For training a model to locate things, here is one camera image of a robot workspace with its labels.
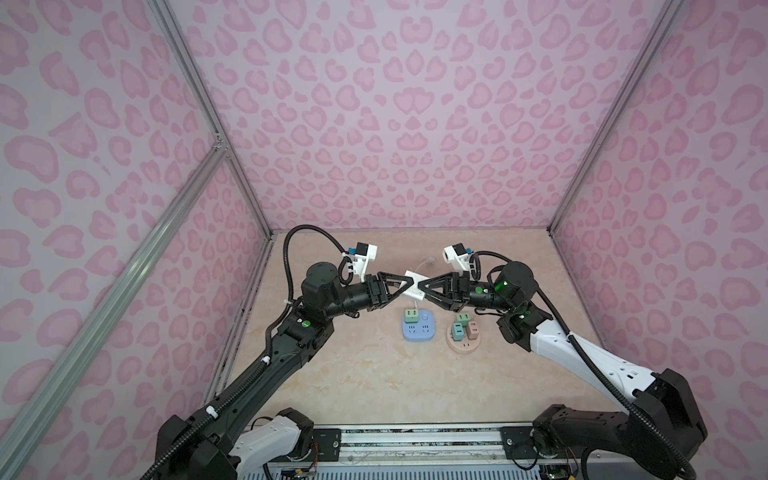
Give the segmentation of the white charger plug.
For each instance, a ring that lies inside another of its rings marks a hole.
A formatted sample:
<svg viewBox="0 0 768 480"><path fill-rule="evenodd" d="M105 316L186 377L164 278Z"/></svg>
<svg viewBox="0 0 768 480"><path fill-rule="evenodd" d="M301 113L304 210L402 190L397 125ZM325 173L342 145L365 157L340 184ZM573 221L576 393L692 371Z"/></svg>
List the white charger plug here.
<svg viewBox="0 0 768 480"><path fill-rule="evenodd" d="M411 279L413 284L408 287L404 295L413 300L422 301L425 298L425 293L419 288L419 283L427 280L428 277L411 270L407 270L405 276Z"/></svg>

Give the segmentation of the light green charger plug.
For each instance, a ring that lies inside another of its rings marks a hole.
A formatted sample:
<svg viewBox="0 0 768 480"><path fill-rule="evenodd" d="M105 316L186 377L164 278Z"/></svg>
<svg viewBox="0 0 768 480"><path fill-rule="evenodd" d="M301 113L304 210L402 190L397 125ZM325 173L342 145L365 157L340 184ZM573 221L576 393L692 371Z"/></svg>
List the light green charger plug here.
<svg viewBox="0 0 768 480"><path fill-rule="evenodd" d="M419 321L419 310L416 308L406 309L403 316L406 324L415 324Z"/></svg>

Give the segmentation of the pink charger plug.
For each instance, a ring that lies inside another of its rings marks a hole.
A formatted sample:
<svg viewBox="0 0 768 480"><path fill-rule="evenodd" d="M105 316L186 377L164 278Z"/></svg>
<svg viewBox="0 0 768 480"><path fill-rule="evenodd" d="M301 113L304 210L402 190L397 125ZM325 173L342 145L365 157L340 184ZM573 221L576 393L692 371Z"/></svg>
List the pink charger plug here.
<svg viewBox="0 0 768 480"><path fill-rule="evenodd" d="M475 321L470 321L466 327L466 335L469 340L477 340L480 336L479 326Z"/></svg>

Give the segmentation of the teal charger plug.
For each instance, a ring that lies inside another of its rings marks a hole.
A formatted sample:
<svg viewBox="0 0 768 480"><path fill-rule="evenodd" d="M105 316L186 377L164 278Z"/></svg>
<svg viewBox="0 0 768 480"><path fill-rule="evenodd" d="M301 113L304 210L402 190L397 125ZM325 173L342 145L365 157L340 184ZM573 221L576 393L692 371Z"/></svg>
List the teal charger plug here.
<svg viewBox="0 0 768 480"><path fill-rule="evenodd" d="M454 323L451 326L451 338L454 342L462 341L466 336L465 327L461 323Z"/></svg>

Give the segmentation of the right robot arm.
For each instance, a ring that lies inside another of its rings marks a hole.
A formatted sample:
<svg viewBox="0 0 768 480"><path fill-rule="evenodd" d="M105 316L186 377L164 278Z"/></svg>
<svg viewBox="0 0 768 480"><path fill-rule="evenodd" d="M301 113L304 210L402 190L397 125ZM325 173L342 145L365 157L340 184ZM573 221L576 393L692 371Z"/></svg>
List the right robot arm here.
<svg viewBox="0 0 768 480"><path fill-rule="evenodd" d="M615 405L614 411L553 404L532 422L531 450L541 458L597 451L632 459L658 479L694 479L691 459L708 433L688 381L625 360L576 334L526 264L510 261L485 280L469 271L421 280L426 300L453 312L492 312L504 340L565 368Z"/></svg>

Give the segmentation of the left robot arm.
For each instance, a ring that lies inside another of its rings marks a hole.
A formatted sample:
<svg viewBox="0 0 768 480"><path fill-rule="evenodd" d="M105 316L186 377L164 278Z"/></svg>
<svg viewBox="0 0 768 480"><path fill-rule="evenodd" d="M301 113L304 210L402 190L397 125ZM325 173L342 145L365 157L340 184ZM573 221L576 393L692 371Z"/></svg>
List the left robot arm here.
<svg viewBox="0 0 768 480"><path fill-rule="evenodd" d="M157 435L155 461L144 479L236 479L243 459L236 441L266 401L306 365L334 332L333 320L381 309L414 280L379 272L344 285L338 269L319 262L306 272L301 296L288 307L260 358L186 420L174 415Z"/></svg>

